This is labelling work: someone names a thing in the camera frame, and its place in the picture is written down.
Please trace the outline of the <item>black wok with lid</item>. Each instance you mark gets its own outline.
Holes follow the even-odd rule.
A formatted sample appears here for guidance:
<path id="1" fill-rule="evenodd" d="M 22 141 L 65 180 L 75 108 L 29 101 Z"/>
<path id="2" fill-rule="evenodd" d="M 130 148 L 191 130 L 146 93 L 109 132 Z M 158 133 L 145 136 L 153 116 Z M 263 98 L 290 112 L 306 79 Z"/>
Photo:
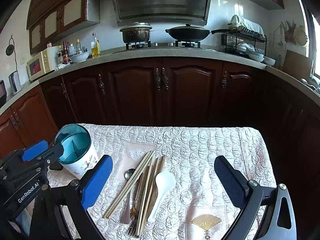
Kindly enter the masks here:
<path id="1" fill-rule="evenodd" d="M 226 33 L 229 32 L 229 29 L 216 29 L 210 31 L 202 27 L 186 24 L 185 26 L 165 29 L 165 32 L 177 41 L 199 42 L 204 40 L 209 34 Z"/>

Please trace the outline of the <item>wooden cutting board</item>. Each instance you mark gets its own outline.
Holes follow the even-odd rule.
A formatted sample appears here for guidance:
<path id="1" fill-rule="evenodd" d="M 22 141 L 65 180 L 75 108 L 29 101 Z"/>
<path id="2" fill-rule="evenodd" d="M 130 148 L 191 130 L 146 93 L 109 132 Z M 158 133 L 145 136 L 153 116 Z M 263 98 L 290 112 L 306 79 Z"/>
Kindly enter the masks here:
<path id="1" fill-rule="evenodd" d="M 283 72 L 296 79 L 308 80 L 313 67 L 313 60 L 291 50 L 286 51 Z"/>

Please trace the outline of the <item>cream microwave oven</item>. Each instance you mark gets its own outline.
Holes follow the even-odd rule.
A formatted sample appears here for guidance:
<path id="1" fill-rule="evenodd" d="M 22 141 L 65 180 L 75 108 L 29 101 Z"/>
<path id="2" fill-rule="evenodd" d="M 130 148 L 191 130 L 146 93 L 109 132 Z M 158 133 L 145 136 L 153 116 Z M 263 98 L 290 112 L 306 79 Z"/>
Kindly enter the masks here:
<path id="1" fill-rule="evenodd" d="M 27 72 L 29 79 L 34 81 L 57 68 L 57 53 L 61 48 L 53 46 L 39 52 L 27 62 Z"/>

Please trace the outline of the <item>gold metal fork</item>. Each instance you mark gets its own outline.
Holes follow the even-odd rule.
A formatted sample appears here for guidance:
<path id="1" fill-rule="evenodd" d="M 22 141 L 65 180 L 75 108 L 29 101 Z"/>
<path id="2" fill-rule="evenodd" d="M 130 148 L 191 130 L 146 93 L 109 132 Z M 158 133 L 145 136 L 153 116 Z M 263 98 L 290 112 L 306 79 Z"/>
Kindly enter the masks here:
<path id="1" fill-rule="evenodd" d="M 134 198 L 133 198 L 133 204 L 132 204 L 132 208 L 130 210 L 130 226 L 128 229 L 128 235 L 129 236 L 134 236 L 134 230 L 135 230 L 135 226 L 136 226 L 136 216 L 137 216 L 137 208 L 136 208 L 136 204 L 137 204 L 137 198 L 138 198 L 138 193 L 139 193 L 139 189 L 142 183 L 142 176 L 140 176 L 137 186 L 135 188 L 135 192 L 134 192 Z"/>

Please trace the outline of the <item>white bowl on counter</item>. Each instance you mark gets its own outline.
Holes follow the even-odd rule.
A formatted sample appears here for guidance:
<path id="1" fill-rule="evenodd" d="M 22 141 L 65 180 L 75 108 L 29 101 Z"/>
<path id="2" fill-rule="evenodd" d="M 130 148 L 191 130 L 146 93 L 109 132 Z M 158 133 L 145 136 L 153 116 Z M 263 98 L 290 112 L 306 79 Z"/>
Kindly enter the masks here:
<path id="1" fill-rule="evenodd" d="M 75 55 L 71 56 L 70 59 L 73 63 L 80 63 L 80 62 L 86 61 L 88 59 L 89 55 L 90 55 L 90 52 L 87 51 L 87 52 L 84 52 L 81 54 L 75 54 Z"/>

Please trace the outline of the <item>upper wall cabinet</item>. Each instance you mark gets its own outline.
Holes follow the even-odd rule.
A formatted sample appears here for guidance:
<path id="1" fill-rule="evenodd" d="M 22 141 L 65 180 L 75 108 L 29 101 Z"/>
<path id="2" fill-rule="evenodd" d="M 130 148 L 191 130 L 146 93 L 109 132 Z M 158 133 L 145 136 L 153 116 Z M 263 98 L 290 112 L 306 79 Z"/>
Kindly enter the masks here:
<path id="1" fill-rule="evenodd" d="M 27 17 L 30 53 L 98 23 L 100 0 L 31 0 Z"/>

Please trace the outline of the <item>white quilted table cloth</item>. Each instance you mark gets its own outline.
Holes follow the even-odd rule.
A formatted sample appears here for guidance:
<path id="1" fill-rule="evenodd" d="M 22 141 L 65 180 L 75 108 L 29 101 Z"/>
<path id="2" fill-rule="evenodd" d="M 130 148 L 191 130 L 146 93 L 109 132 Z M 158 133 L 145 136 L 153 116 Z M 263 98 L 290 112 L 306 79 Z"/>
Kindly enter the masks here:
<path id="1" fill-rule="evenodd" d="M 147 223 L 142 239 L 203 239 L 204 230 L 193 219 L 210 214 L 221 219 L 209 234 L 221 239 L 234 222 L 234 207 L 215 171 L 216 157 L 224 156 L 248 180 L 275 187 L 272 165 L 260 132 L 249 127 L 187 128 L 104 126 L 87 124 L 99 157 L 113 159 L 113 171 L 95 205 L 88 212 L 106 239 L 128 239 L 128 226 L 121 224 L 124 206 L 111 218 L 104 213 L 123 188 L 124 171 L 136 166 L 146 152 L 165 157 L 163 168 L 176 179 L 173 190 L 163 200 L 156 220 Z"/>

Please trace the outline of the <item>range hood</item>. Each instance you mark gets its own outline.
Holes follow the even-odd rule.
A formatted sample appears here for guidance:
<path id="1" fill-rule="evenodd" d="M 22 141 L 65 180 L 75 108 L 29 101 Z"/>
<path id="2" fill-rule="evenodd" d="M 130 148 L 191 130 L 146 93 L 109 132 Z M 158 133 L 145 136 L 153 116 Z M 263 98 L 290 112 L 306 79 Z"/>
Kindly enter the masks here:
<path id="1" fill-rule="evenodd" d="M 206 25 L 210 0 L 112 0 L 118 23 L 181 22 Z"/>

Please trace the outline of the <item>steel cooking pot with lid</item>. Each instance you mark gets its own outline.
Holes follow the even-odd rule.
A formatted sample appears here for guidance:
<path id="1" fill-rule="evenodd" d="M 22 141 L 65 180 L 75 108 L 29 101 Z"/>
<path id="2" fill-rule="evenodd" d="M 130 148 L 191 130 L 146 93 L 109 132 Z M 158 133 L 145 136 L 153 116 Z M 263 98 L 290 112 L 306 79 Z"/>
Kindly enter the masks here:
<path id="1" fill-rule="evenodd" d="M 119 31 L 123 35 L 124 43 L 147 42 L 150 40 L 152 26 L 145 22 L 134 22 L 122 27 Z"/>

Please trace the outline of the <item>teal white utensil holder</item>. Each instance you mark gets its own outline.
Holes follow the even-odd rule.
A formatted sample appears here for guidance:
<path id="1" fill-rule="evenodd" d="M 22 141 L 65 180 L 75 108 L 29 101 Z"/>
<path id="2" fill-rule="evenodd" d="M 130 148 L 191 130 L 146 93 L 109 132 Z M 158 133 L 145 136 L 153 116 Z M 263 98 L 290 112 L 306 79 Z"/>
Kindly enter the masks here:
<path id="1" fill-rule="evenodd" d="M 63 154 L 58 162 L 78 179 L 99 161 L 88 130 L 79 124 L 63 126 L 57 133 L 54 144 L 63 146 Z"/>

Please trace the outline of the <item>grey electric kettle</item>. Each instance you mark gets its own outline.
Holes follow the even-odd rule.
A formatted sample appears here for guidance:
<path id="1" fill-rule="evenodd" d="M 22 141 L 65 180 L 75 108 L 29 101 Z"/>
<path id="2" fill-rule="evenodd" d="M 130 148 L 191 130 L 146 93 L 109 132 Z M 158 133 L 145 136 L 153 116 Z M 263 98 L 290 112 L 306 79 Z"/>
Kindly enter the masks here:
<path id="1" fill-rule="evenodd" d="M 12 72 L 9 75 L 9 83 L 10 83 L 12 93 L 14 95 L 21 91 L 22 87 L 21 87 L 20 78 L 17 70 Z"/>

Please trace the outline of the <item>dark wooden base cabinets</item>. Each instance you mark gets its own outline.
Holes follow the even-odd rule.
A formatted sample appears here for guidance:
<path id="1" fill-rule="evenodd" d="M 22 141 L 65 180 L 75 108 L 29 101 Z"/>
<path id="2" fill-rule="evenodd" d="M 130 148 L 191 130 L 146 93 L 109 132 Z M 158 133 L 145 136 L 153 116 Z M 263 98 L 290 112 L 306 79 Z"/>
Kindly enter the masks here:
<path id="1" fill-rule="evenodd" d="M 53 74 L 1 114 L 1 156 L 75 122 L 252 127 L 274 160 L 319 157 L 319 104 L 265 69 L 222 60 L 147 57 Z"/>

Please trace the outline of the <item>black dish rack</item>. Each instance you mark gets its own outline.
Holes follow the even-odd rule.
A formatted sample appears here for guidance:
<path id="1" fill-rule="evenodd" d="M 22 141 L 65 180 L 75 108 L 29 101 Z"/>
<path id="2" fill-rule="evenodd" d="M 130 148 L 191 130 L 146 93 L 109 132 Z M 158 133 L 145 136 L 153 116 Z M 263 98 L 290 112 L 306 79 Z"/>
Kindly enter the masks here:
<path id="1" fill-rule="evenodd" d="M 245 27 L 227 29 L 221 35 L 221 46 L 226 53 L 245 55 L 250 49 L 265 55 L 267 49 L 267 37 Z"/>

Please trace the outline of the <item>dark sauce bottle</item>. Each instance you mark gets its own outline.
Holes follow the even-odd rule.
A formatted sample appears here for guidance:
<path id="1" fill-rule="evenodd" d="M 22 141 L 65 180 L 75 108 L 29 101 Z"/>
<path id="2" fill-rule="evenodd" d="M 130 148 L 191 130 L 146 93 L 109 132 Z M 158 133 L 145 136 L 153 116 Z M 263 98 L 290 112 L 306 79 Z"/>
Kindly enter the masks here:
<path id="1" fill-rule="evenodd" d="M 67 44 L 66 44 L 65 41 L 63 42 L 63 52 L 62 52 L 62 55 L 63 55 L 63 63 L 64 63 L 64 64 L 67 64 L 68 61 L 69 61 L 69 51 L 68 51 Z"/>

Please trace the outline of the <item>white ceramic soup spoon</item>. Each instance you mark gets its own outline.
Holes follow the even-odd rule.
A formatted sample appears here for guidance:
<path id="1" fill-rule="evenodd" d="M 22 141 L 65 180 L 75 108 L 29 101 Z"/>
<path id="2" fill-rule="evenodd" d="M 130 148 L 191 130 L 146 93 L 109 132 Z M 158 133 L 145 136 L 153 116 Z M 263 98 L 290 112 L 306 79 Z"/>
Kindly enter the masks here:
<path id="1" fill-rule="evenodd" d="M 156 186 L 158 194 L 154 207 L 147 220 L 149 223 L 153 223 L 155 221 L 163 199 L 176 186 L 176 179 L 169 171 L 162 171 L 156 177 Z"/>

